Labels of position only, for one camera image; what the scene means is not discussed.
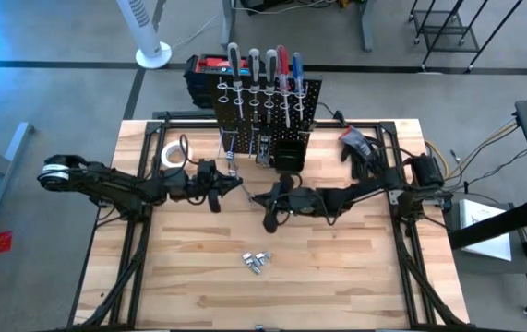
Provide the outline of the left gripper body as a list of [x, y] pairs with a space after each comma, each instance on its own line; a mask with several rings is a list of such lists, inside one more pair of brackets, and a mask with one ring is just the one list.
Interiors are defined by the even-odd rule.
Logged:
[[215, 187], [217, 173], [214, 160], [199, 160], [197, 174], [189, 180], [186, 189], [186, 201], [193, 206], [199, 206], [208, 201], [210, 211], [220, 213], [219, 192]]

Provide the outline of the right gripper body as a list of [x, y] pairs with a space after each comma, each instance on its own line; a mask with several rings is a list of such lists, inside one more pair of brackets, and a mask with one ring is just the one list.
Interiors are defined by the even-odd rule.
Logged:
[[318, 217], [321, 215], [321, 201], [317, 191], [309, 187], [295, 186], [294, 179], [289, 174], [280, 176], [276, 187], [276, 199], [262, 203], [273, 205], [273, 210], [265, 213], [263, 226], [266, 232], [275, 233], [277, 229], [286, 222], [278, 221], [279, 214], [286, 214], [288, 219], [291, 215], [304, 215]]

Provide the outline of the grey black handled screwdriver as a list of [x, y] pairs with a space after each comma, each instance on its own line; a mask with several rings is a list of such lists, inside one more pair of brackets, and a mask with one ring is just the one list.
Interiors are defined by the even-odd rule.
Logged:
[[258, 91], [259, 91], [259, 50], [252, 48], [248, 53], [248, 65], [251, 75], [251, 86], [249, 92], [251, 93], [251, 100], [249, 105], [253, 108], [253, 123], [258, 124]]
[[233, 90], [236, 92], [237, 98], [236, 98], [236, 105], [239, 109], [239, 115], [240, 118], [244, 118], [243, 113], [243, 99], [242, 99], [242, 79], [240, 76], [240, 70], [241, 70], [241, 55], [238, 45], [235, 42], [230, 42], [227, 45], [227, 56], [229, 64], [232, 68], [232, 74], [233, 74]]
[[278, 54], [275, 49], [268, 49], [266, 52], [266, 66], [267, 66], [267, 84], [266, 84], [266, 90], [265, 94], [267, 95], [267, 100], [265, 102], [265, 108], [267, 110], [266, 113], [266, 121], [267, 124], [271, 124], [271, 111], [273, 110], [273, 102], [272, 102], [272, 96], [274, 94], [275, 90], [275, 76], [277, 71], [277, 61], [278, 61]]

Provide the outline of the red clear handled screwdriver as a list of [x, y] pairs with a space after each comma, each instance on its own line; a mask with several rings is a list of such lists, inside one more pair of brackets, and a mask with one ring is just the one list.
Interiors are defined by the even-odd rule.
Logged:
[[288, 102], [288, 95], [289, 95], [289, 85], [288, 85], [288, 76], [289, 76], [289, 62], [288, 62], [288, 55], [287, 50], [283, 45], [278, 45], [276, 48], [277, 54], [278, 54], [278, 78], [280, 82], [280, 92], [283, 97], [283, 104], [281, 105], [281, 108], [284, 110], [285, 114], [285, 124], [286, 127], [289, 128], [291, 126], [291, 119], [289, 114], [289, 102]]

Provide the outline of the blue clear handled screwdriver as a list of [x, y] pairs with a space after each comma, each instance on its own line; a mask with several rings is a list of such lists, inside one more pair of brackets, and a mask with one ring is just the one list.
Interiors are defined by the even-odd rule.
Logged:
[[304, 105], [303, 98], [305, 96], [304, 89], [304, 70], [302, 55], [298, 52], [293, 54], [293, 79], [294, 79], [294, 95], [298, 102], [294, 108], [299, 112], [299, 119], [304, 120]]

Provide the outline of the double-prong metal peg hook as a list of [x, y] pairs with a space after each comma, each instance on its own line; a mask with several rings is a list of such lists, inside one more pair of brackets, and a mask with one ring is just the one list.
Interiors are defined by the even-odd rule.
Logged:
[[220, 154], [221, 154], [221, 151], [222, 151], [222, 148], [223, 148], [223, 142], [224, 142], [224, 135], [225, 134], [232, 134], [233, 137], [231, 139], [231, 152], [233, 151], [233, 143], [234, 143], [234, 138], [235, 138], [235, 135], [238, 134], [238, 129], [230, 129], [230, 130], [227, 130], [227, 129], [224, 129], [223, 127], [220, 128], [220, 139], [219, 139], [219, 146], [218, 146], [218, 152], [217, 152], [217, 155], [216, 157], [220, 157]]
[[259, 140], [261, 136], [269, 136], [269, 129], [267, 127], [251, 127], [251, 136], [249, 139], [248, 155], [252, 156], [259, 151]]

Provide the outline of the black plastic pegboard bin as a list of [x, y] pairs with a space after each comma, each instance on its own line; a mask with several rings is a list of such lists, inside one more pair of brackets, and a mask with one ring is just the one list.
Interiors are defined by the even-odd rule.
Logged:
[[305, 167], [308, 144], [305, 141], [280, 140], [275, 145], [274, 168], [277, 172], [299, 173]]

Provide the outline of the white tape roll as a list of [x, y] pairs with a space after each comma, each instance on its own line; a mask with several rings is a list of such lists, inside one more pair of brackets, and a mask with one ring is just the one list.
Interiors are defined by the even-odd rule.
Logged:
[[166, 169], [181, 168], [187, 164], [186, 159], [192, 158], [193, 149], [188, 143], [171, 142], [161, 151], [162, 167]]

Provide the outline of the black perforated pegboard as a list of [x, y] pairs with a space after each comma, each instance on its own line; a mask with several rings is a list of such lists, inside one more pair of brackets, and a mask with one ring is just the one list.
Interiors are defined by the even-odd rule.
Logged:
[[[290, 113], [290, 119], [291, 119], [291, 126], [289, 128], [286, 127], [285, 124], [285, 114], [281, 112], [275, 112], [271, 115], [271, 124], [267, 124], [266, 121], [266, 114], [261, 114], [258, 116], [258, 124], [254, 125], [253, 119], [250, 118], [250, 116], [247, 116], [247, 118], [243, 121], [240, 121], [236, 115], [231, 115], [229, 113], [217, 113], [214, 109], [214, 101], [213, 101], [213, 95], [212, 95], [212, 88], [215, 81], [219, 79], [219, 77], [224, 77], [225, 79], [233, 79], [233, 75], [231, 74], [208, 74], [208, 90], [211, 94], [211, 100], [213, 105], [213, 110], [216, 116], [216, 120], [218, 123], [218, 127], [223, 127], [224, 129], [230, 130], [230, 129], [238, 129], [238, 134], [235, 135], [234, 143], [233, 143], [233, 152], [236, 154], [247, 154], [249, 151], [249, 139], [251, 136], [251, 127], [267, 127], [269, 129], [269, 152], [271, 154], [274, 154], [275, 145], [280, 140], [296, 140], [296, 141], [305, 141], [308, 143], [309, 136], [310, 135], [299, 135], [297, 130], [299, 127], [299, 124], [302, 122], [299, 119], [299, 113], [297, 112], [291, 112]], [[248, 74], [241, 76], [242, 82], [249, 82], [251, 84], [251, 76]], [[259, 82], [262, 80], [265, 80], [267, 82], [267, 78], [265, 75], [259, 76]], [[313, 82], [313, 87], [315, 88], [315, 91], [317, 92], [315, 94], [315, 104], [314, 106], [309, 106], [305, 108], [304, 112], [304, 120], [303, 121], [316, 121], [316, 109], [317, 109], [317, 103], [319, 99], [319, 94], [322, 88], [323, 80], [321, 77], [305, 77], [304, 81]], [[224, 144], [223, 149], [228, 151], [231, 150], [231, 139], [233, 135], [232, 134], [225, 134], [224, 135]]]

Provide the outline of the red black toolbox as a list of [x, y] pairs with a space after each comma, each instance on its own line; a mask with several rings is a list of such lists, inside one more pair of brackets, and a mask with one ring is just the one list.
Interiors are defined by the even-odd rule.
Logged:
[[230, 68], [225, 55], [192, 55], [186, 61], [184, 79], [192, 102], [200, 109], [212, 108], [211, 94], [208, 90], [208, 74], [220, 74]]

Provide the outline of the grey desk leg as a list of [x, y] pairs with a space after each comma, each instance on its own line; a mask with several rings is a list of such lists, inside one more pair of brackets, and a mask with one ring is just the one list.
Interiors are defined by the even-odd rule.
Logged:
[[376, 2], [377, 0], [362, 0], [359, 5], [362, 48], [367, 53], [371, 53], [374, 49], [372, 23]]
[[235, 37], [235, 10], [236, 0], [222, 0], [222, 35], [221, 47], [226, 50], [228, 44], [234, 41]]

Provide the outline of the white tower fan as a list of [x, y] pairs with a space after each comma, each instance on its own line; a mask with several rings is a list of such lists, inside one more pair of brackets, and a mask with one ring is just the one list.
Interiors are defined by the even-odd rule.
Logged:
[[136, 62], [146, 69], [167, 65], [172, 57], [170, 45], [158, 39], [144, 0], [116, 0], [138, 47]]

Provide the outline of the white booklet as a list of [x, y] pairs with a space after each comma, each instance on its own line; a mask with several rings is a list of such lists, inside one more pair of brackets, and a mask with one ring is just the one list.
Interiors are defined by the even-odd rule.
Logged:
[[[459, 202], [459, 208], [460, 225], [462, 229], [505, 212], [505, 209], [490, 207], [468, 199], [462, 199]], [[462, 251], [509, 262], [512, 260], [510, 238], [507, 233], [480, 243], [466, 246], [462, 248]]]

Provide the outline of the grey cart base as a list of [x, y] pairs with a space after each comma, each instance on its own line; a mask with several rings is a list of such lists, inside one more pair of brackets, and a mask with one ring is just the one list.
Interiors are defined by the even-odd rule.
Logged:
[[[505, 209], [505, 212], [514, 208], [511, 203], [493, 204], [490, 207]], [[454, 231], [461, 229], [460, 208], [458, 203], [448, 203], [444, 209], [446, 224]], [[520, 228], [507, 232], [510, 238], [512, 260], [504, 261], [489, 256], [477, 255], [462, 251], [453, 252], [456, 266], [466, 273], [483, 275], [523, 275], [527, 280], [527, 232]], [[527, 305], [523, 309], [527, 315]]]

